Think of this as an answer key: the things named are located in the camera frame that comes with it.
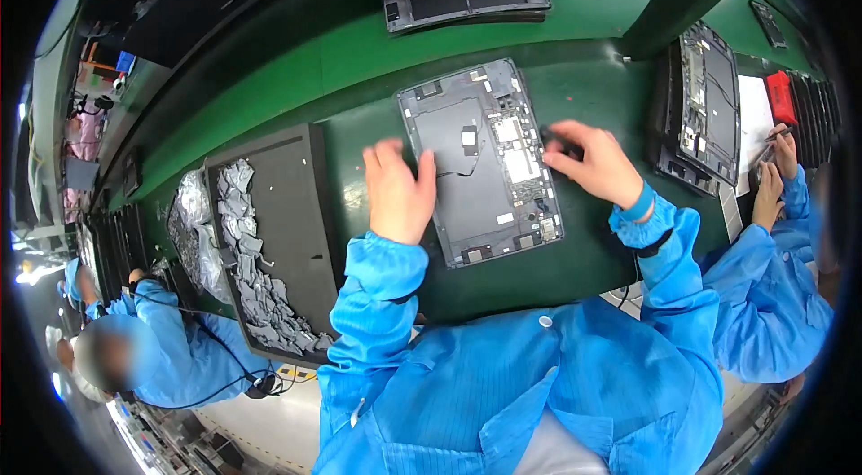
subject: green workbench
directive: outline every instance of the green workbench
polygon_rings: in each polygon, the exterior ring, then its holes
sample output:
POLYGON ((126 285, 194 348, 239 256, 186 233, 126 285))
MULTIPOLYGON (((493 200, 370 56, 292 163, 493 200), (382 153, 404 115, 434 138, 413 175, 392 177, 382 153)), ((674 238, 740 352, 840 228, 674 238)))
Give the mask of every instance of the green workbench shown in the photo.
MULTIPOLYGON (((362 147, 386 136, 404 137, 393 94, 447 71, 511 57, 524 72, 539 124, 575 118, 611 130, 653 188, 677 206, 700 211, 695 254, 726 243, 717 200, 653 175, 641 160, 653 63, 623 63, 612 38, 625 32, 648 0, 553 2, 543 23, 458 25, 401 37, 387 35, 380 0, 269 3, 201 58, 154 108, 176 113, 185 123, 158 137, 144 159, 143 186, 134 200, 148 214, 149 235, 167 245, 157 208, 167 206, 179 177, 200 166, 205 155, 315 122, 325 130, 338 237, 346 244, 368 229, 362 147), (182 110, 195 96, 208 97, 188 117, 182 110)), ((801 40, 780 15, 786 50, 769 46, 748 0, 722 0, 704 19, 739 53, 810 71, 801 40)), ((609 204, 566 181, 558 183, 558 194, 564 241, 511 258, 447 271, 430 229, 432 265, 419 291, 427 318, 462 321, 556 305, 632 283, 631 258, 612 245, 609 204)), ((121 202, 116 198, 112 205, 121 202)))

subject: hand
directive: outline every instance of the hand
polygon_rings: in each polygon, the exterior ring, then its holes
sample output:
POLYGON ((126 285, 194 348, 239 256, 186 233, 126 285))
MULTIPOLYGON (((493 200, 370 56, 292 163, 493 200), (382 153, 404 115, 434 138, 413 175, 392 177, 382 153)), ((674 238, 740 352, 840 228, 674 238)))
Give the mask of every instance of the hand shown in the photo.
POLYGON ((142 278, 144 278, 145 272, 142 269, 134 269, 132 273, 128 274, 128 283, 132 284, 133 282, 138 282, 142 278))
POLYGON ((803 386, 805 385, 805 374, 799 374, 795 378, 792 378, 787 384, 784 386, 784 394, 781 396, 781 399, 778 401, 779 406, 786 405, 791 399, 798 395, 801 390, 803 390, 803 386))
POLYGON ((551 130, 583 147, 584 161, 563 155, 559 143, 553 141, 542 157, 546 165, 566 174, 594 197, 609 200, 623 210, 637 203, 644 180, 609 131, 574 120, 556 122, 551 130))
POLYGON ((57 359, 67 371, 71 372, 72 364, 75 362, 75 350, 69 340, 60 339, 57 342, 57 359))
MULTIPOLYGON (((769 132, 769 136, 776 135, 786 128, 786 125, 779 123, 769 132)), ((793 139, 792 134, 786 136, 777 135, 775 137, 775 164, 784 178, 794 179, 796 177, 798 169, 798 165, 796 164, 796 141, 793 139)))
POLYGON ((778 175, 778 168, 772 163, 760 163, 760 189, 754 199, 752 224, 760 224, 767 232, 772 231, 778 212, 784 207, 784 202, 778 201, 782 190, 784 182, 778 175))
POLYGON ((434 213, 437 169, 434 153, 419 157, 419 180, 401 158, 401 140, 390 138, 367 147, 365 185, 372 214, 372 232, 404 245, 417 245, 434 213))

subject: red box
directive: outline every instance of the red box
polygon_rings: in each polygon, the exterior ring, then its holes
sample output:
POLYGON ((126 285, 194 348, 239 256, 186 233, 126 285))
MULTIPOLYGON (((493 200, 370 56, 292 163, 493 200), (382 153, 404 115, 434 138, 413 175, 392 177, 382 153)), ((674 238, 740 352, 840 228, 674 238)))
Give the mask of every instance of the red box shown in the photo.
POLYGON ((773 119, 787 125, 796 125, 796 114, 793 112, 791 97, 791 79, 784 71, 766 77, 766 93, 772 105, 773 119))

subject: white paper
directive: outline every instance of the white paper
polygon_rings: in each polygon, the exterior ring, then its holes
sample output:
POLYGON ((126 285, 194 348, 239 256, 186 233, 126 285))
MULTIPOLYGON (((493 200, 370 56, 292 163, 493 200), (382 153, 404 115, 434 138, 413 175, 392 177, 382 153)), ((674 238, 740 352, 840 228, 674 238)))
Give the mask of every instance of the white paper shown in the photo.
POLYGON ((736 196, 749 192, 748 170, 766 148, 764 140, 775 127, 766 84, 759 77, 739 75, 739 181, 736 196))

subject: screwdriver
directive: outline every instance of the screwdriver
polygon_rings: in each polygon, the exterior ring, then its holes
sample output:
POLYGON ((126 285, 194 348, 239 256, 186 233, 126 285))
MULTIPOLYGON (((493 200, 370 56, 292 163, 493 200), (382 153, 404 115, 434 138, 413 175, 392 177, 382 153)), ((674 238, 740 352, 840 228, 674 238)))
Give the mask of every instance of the screwdriver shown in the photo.
POLYGON ((575 160, 584 160, 584 148, 578 146, 577 144, 567 141, 565 138, 557 135, 551 128, 547 125, 542 125, 539 127, 539 136, 541 136, 541 141, 545 144, 545 149, 548 144, 552 141, 559 142, 560 152, 563 155, 569 155, 570 157, 575 158, 575 160))

